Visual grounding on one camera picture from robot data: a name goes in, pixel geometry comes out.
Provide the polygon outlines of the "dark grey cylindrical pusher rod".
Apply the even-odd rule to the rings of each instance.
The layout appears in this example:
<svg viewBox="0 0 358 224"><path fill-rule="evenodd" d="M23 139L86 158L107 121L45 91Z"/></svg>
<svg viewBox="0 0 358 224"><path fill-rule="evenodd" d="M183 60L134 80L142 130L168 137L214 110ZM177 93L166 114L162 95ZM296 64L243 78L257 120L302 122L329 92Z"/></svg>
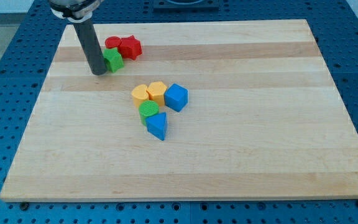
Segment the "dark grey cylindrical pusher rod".
<svg viewBox="0 0 358 224"><path fill-rule="evenodd" d="M81 47L93 75L107 72L103 53L91 19L73 24Z"/></svg>

